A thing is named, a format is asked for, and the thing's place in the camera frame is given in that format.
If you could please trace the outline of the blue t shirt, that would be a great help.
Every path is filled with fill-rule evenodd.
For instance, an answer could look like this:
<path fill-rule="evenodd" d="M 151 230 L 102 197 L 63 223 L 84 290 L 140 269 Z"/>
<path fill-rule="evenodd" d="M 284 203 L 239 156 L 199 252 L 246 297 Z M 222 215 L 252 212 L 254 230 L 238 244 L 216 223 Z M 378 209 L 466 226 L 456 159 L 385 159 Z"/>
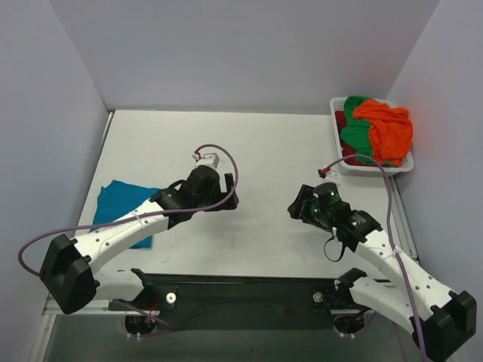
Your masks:
<path fill-rule="evenodd" d="M 102 186 L 97 196 L 93 224 L 112 222 L 134 210 L 158 191 L 157 188 L 137 186 L 113 180 Z"/>

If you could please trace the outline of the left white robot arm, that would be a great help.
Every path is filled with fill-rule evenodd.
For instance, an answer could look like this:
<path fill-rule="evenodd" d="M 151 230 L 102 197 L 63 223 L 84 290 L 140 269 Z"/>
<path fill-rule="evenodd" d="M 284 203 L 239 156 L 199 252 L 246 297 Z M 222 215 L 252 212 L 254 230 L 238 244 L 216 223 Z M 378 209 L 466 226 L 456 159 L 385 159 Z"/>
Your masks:
<path fill-rule="evenodd" d="M 137 269 L 104 271 L 111 259 L 137 242 L 186 222 L 197 212 L 234 210 L 236 176 L 197 166 L 185 180 L 159 189 L 129 213 L 87 234 L 54 238 L 39 278 L 64 314 L 97 299 L 121 299 L 142 311 L 152 303 L 152 284 Z"/>

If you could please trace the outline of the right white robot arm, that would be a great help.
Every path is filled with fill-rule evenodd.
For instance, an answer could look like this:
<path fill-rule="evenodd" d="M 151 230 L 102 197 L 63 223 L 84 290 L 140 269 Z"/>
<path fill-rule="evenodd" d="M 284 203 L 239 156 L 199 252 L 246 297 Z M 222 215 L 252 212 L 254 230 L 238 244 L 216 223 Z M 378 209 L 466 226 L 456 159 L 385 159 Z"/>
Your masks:
<path fill-rule="evenodd" d="M 468 292 L 454 292 L 420 267 L 363 210 L 340 198 L 335 183 L 301 186 L 288 207 L 291 218 L 332 234 L 343 248 L 369 262 L 392 283 L 385 287 L 359 268 L 334 281 L 338 305 L 363 305 L 411 333 L 431 361 L 446 361 L 476 332 L 477 302 Z"/>

